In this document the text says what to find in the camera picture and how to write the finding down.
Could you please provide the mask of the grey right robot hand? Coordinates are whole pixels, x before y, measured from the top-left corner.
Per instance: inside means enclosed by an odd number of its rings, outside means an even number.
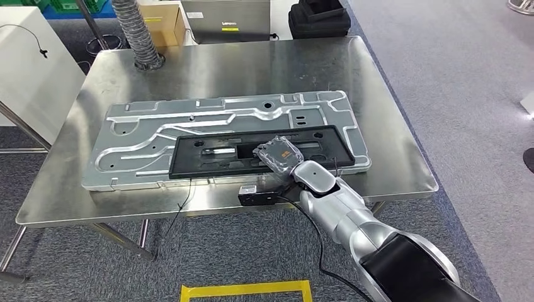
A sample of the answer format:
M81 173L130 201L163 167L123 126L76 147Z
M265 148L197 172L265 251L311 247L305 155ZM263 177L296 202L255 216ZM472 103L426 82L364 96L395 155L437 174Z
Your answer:
M293 170L304 161L302 152L286 136L277 135L270 141L258 145L253 154L281 182L291 181Z

